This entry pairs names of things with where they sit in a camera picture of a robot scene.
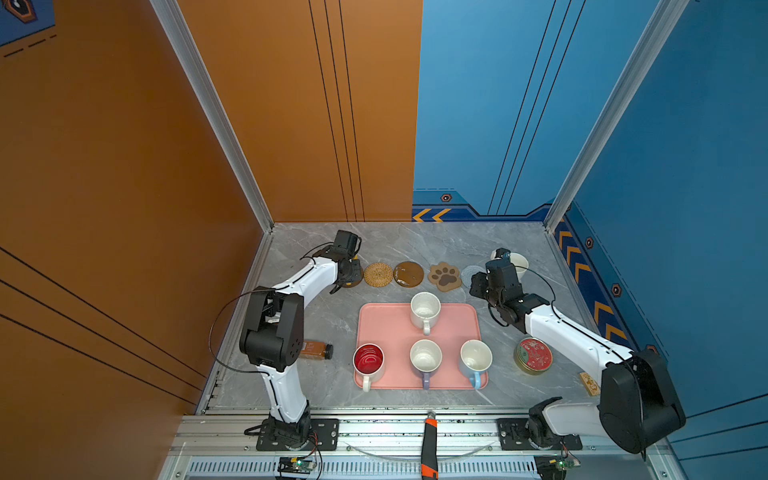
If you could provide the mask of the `woven rattan round coaster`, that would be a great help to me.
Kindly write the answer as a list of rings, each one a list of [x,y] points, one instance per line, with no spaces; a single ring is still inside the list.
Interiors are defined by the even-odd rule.
[[[363,272],[364,281],[375,288],[383,288],[393,280],[393,269],[383,262],[368,265]]]

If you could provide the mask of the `light blue woven coaster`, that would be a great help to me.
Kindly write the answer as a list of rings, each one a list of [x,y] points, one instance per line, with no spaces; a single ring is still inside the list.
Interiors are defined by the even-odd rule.
[[[470,265],[462,270],[461,280],[465,285],[470,285],[472,282],[472,277],[475,274],[485,273],[485,272],[486,272],[486,269],[484,266]]]

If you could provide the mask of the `cork paw print coaster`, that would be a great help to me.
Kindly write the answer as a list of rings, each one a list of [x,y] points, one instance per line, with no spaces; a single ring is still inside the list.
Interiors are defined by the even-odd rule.
[[[436,286],[440,292],[449,292],[462,286],[461,271],[458,267],[447,262],[431,265],[427,280]]]

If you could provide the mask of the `glossy brown round coaster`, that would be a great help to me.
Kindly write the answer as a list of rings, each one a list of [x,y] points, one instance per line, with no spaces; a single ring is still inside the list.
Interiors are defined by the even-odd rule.
[[[393,269],[393,280],[404,288],[417,287],[424,280],[424,269],[413,261],[401,262]]]

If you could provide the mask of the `red interior mug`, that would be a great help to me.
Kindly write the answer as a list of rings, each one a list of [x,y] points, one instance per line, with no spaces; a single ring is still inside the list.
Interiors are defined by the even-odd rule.
[[[385,355],[380,346],[366,343],[359,346],[353,357],[353,366],[361,377],[361,388],[369,392],[385,373]]]

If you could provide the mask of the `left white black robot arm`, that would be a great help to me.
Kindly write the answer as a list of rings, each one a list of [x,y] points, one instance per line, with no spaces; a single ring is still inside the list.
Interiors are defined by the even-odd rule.
[[[305,307],[325,289],[334,294],[362,280],[361,244],[358,235],[339,230],[333,241],[305,255],[307,263],[291,277],[250,293],[239,350],[265,384],[270,413],[258,435],[269,446],[300,449],[310,439],[310,406],[296,366]]]

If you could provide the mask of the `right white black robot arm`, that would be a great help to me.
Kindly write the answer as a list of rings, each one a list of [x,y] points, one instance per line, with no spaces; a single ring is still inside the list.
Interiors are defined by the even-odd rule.
[[[600,389],[596,402],[565,403],[552,397],[531,407],[527,430],[537,448],[552,448],[569,435],[586,435],[606,437],[622,450],[639,454],[686,425],[662,356],[613,343],[566,317],[553,302],[525,292],[509,260],[487,262],[472,276],[470,293],[487,303],[500,325],[558,351]]]

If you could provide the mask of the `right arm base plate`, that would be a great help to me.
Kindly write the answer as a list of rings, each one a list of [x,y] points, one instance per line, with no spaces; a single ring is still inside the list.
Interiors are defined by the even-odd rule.
[[[522,417],[500,418],[496,420],[501,448],[505,451],[517,450],[582,450],[581,438],[577,435],[556,435],[541,422]]]

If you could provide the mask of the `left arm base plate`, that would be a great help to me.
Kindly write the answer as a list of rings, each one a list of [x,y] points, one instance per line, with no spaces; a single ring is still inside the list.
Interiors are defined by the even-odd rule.
[[[339,427],[337,418],[302,417],[297,423],[289,424],[268,417],[260,425],[256,449],[277,452],[317,447],[321,452],[335,451]]]

